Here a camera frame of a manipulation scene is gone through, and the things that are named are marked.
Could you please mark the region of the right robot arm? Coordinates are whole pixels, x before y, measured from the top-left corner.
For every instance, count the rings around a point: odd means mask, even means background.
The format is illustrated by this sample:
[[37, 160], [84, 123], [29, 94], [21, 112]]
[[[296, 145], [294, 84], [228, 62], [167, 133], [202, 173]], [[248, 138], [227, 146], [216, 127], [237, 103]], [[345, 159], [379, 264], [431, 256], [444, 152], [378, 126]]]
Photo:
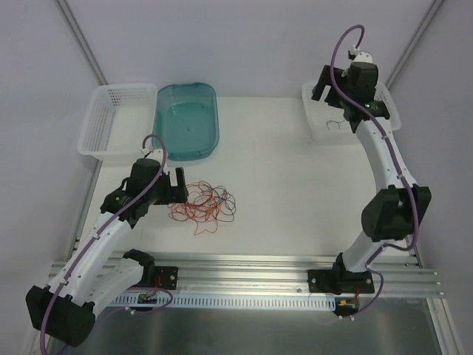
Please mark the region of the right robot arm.
[[429, 187], [420, 186], [404, 163], [393, 132], [401, 123], [389, 90], [378, 80], [374, 64], [352, 63], [347, 70], [324, 66], [306, 104], [324, 101], [341, 109], [347, 132], [353, 133], [367, 154], [376, 194], [361, 213], [362, 231], [351, 247], [337, 255], [329, 269], [307, 273], [312, 293], [374, 293], [368, 269], [386, 248], [411, 237], [432, 199]]

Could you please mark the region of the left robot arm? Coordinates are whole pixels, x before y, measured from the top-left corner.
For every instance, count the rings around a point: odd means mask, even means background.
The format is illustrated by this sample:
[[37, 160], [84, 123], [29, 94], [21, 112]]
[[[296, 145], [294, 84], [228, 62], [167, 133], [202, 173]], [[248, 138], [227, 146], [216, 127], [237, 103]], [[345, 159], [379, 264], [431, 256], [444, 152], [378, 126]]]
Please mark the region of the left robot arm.
[[129, 236], [152, 206], [184, 203], [188, 190], [183, 168], [175, 169], [177, 183], [165, 163], [139, 158], [130, 175], [110, 192], [100, 207], [84, 244], [67, 264], [43, 287], [34, 285], [26, 296], [31, 323], [39, 332], [40, 349], [47, 352], [46, 338], [77, 347], [91, 333], [103, 309], [128, 288], [156, 285], [155, 259], [132, 249], [101, 276], [117, 244]]

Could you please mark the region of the white plastic basket right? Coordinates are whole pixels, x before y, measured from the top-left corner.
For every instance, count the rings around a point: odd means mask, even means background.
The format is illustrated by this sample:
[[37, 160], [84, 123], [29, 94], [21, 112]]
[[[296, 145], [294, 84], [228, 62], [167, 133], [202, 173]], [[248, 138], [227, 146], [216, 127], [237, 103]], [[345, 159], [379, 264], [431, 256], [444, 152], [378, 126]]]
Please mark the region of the white plastic basket right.
[[[313, 100], [313, 89], [315, 81], [302, 85], [302, 101], [309, 123], [313, 140], [318, 145], [357, 145], [359, 141], [352, 133], [350, 123], [344, 119], [344, 111], [341, 108], [329, 106], [324, 100], [330, 91], [326, 87], [319, 101]], [[381, 113], [380, 121], [385, 121], [387, 116], [393, 130], [401, 128], [401, 120], [394, 104], [392, 96], [385, 84], [379, 81], [375, 89], [374, 113]]]

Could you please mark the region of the white plastic basket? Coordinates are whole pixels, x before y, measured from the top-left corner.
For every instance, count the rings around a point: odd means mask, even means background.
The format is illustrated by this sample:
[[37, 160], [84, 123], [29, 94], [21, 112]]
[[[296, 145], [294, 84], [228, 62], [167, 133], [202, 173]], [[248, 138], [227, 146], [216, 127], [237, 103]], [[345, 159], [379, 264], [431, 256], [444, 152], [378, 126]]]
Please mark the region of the white plastic basket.
[[[326, 87], [319, 101], [313, 100], [313, 89], [315, 81], [302, 85], [302, 101], [309, 123], [313, 140], [318, 145], [357, 145], [359, 141], [352, 133], [350, 123], [344, 119], [344, 111], [341, 108], [329, 106], [324, 100], [330, 91]], [[392, 96], [385, 84], [379, 81], [375, 89], [374, 113], [381, 113], [380, 121], [385, 121], [387, 116], [393, 130], [401, 128], [401, 120], [394, 104]]]
[[143, 139], [152, 133], [156, 103], [154, 84], [96, 88], [84, 116], [78, 153], [117, 164], [143, 157]]

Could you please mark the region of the white plastic basket left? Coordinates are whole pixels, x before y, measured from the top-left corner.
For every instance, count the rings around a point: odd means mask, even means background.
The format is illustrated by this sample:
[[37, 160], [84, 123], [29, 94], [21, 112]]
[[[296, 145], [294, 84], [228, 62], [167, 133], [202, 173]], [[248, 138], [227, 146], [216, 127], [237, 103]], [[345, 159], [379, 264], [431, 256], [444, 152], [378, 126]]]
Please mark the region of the white plastic basket left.
[[78, 153], [117, 164], [143, 157], [143, 139], [152, 133], [156, 103], [154, 84], [96, 88], [84, 116]]

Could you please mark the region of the teal transparent plastic tub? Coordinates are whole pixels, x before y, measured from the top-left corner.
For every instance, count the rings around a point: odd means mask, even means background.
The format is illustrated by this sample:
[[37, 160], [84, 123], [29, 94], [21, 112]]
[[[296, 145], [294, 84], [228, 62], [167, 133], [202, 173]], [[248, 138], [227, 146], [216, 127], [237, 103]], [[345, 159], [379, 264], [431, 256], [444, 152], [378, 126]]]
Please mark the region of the teal transparent plastic tub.
[[217, 96], [212, 86], [172, 84], [157, 92], [153, 133], [175, 162], [210, 156], [220, 140]]

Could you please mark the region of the aluminium frame post right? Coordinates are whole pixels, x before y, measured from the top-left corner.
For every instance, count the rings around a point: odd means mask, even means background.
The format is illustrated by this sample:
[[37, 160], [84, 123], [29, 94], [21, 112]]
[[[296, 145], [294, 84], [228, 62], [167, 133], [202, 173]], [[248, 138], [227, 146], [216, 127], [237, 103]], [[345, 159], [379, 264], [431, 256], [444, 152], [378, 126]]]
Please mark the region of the aluminium frame post right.
[[426, 34], [432, 22], [437, 17], [440, 9], [444, 6], [446, 0], [434, 0], [430, 1], [426, 12], [423, 14], [413, 34], [410, 36], [405, 48], [402, 50], [401, 55], [395, 62], [395, 66], [388, 75], [385, 85], [388, 89], [394, 87], [396, 81], [404, 70], [404, 67], [408, 64], [410, 57], [414, 53], [417, 45], [421, 42], [421, 39]]

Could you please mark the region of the aluminium frame post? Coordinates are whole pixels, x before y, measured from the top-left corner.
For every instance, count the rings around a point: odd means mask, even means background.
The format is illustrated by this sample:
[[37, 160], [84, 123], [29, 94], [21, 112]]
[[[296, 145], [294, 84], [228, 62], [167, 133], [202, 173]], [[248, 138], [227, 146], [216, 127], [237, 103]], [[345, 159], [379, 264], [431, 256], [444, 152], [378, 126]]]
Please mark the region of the aluminium frame post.
[[92, 73], [95, 81], [99, 86], [108, 85], [109, 82], [103, 73], [103, 70], [93, 53], [89, 42], [84, 35], [83, 30], [67, 0], [55, 0], [55, 6], [58, 8], [58, 12], [61, 14], [68, 30], [71, 32], [75, 43], [77, 44], [81, 55], [83, 56], [87, 66]]
[[444, 6], [446, 0], [434, 0], [430, 1], [426, 12], [423, 14], [413, 34], [410, 36], [405, 48], [402, 50], [401, 55], [395, 62], [395, 66], [388, 75], [385, 85], [388, 89], [394, 87], [396, 81], [404, 70], [404, 67], [408, 64], [410, 57], [414, 53], [417, 45], [421, 42], [421, 39], [426, 34], [432, 22], [437, 17], [440, 9]]

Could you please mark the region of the aluminium frame post left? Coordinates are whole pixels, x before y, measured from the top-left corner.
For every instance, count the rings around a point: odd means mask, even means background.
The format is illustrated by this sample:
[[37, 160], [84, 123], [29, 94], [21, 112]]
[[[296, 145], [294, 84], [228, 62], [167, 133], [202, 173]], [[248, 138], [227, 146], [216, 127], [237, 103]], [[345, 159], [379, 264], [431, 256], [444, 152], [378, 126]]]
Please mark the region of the aluminium frame post left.
[[58, 8], [58, 12], [61, 14], [68, 30], [71, 32], [75, 43], [77, 44], [81, 55], [83, 56], [87, 66], [92, 73], [95, 81], [99, 86], [108, 85], [109, 82], [103, 73], [103, 70], [93, 53], [89, 42], [84, 35], [83, 30], [67, 0], [55, 0], [55, 6]]

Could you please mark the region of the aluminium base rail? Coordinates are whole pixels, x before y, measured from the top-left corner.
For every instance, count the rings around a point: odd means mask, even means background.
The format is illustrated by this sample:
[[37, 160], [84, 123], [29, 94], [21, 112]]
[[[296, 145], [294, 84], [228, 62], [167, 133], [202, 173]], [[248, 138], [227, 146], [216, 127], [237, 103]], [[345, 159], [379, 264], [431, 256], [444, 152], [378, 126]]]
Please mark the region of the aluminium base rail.
[[[327, 256], [217, 255], [154, 252], [159, 266], [176, 266], [177, 290], [192, 294], [309, 294], [307, 272], [332, 266]], [[439, 274], [416, 257], [380, 256], [370, 266], [384, 276], [382, 297], [444, 298]]]

